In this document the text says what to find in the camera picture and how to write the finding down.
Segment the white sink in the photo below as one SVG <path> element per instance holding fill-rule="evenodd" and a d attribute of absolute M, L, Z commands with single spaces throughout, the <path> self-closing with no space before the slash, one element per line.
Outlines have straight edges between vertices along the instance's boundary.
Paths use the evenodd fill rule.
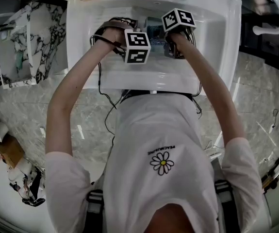
<path fill-rule="evenodd" d="M 89 50 L 89 38 L 112 17 L 130 17 L 143 24 L 173 8 L 192 12 L 197 48 L 229 88 L 237 61 L 241 32 L 240 0 L 69 0 L 67 7 L 68 69 Z M 102 61 L 102 88 L 196 93 L 199 81 L 185 60 L 151 52 L 145 65 L 126 65 L 110 53 Z M 84 88 L 98 86 L 96 68 Z"/>

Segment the gray marble floor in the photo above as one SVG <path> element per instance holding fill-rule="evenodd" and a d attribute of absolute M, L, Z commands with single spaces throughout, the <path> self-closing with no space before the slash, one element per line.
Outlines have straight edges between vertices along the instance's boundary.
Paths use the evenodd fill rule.
<path fill-rule="evenodd" d="M 0 119 L 19 140 L 27 156 L 41 166 L 44 165 L 45 139 L 40 127 L 46 126 L 48 103 L 64 76 L 54 75 L 38 85 L 8 90 L 0 88 Z M 106 92 L 113 101 L 119 99 L 119 91 Z M 230 92 L 259 163 L 259 172 L 263 175 L 279 157 L 279 114 L 276 127 L 270 132 L 274 122 L 273 110 L 279 108 L 279 71 L 264 64 L 260 58 L 239 53 Z M 204 96 L 198 97 L 197 102 L 203 111 L 200 118 L 203 149 L 209 142 L 222 148 L 222 132 L 210 102 Z M 71 115 L 72 145 L 76 158 L 106 162 L 112 135 L 107 132 L 104 120 L 110 109 L 110 103 L 98 90 L 81 92 Z M 108 125 L 111 130 L 115 127 L 114 110 Z M 216 148 L 207 150 L 207 153 L 222 151 Z"/>

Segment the daisy graphic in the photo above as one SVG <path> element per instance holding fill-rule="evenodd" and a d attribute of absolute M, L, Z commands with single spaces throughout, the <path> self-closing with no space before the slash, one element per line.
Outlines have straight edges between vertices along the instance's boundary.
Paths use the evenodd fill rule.
<path fill-rule="evenodd" d="M 152 157 L 153 160 L 150 162 L 150 165 L 153 166 L 154 170 L 159 170 L 158 171 L 159 175 L 163 175 L 165 173 L 168 173 L 168 171 L 174 165 L 174 162 L 169 161 L 168 158 L 169 158 L 168 152 L 164 152 L 164 154 L 158 153 L 157 156 Z"/>

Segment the white cube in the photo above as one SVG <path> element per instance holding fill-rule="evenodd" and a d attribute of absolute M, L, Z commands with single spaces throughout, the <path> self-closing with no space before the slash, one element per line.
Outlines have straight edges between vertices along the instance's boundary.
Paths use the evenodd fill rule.
<path fill-rule="evenodd" d="M 126 64 L 145 64 L 150 54 L 151 45 L 147 33 L 134 32 L 131 29 L 124 31 L 126 40 Z"/>
<path fill-rule="evenodd" d="M 164 32 L 168 32 L 171 29 L 183 25 L 192 28 L 196 28 L 196 22 L 191 12 L 182 9 L 173 9 L 170 12 L 162 16 L 162 23 Z"/>

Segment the brown box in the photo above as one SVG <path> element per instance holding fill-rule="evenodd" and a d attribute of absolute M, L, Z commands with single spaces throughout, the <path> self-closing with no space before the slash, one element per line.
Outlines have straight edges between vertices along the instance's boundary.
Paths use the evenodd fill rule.
<path fill-rule="evenodd" d="M 2 142 L 0 142 L 0 154 L 3 155 L 9 166 L 15 168 L 19 160 L 24 156 L 24 150 L 15 137 L 6 134 Z"/>

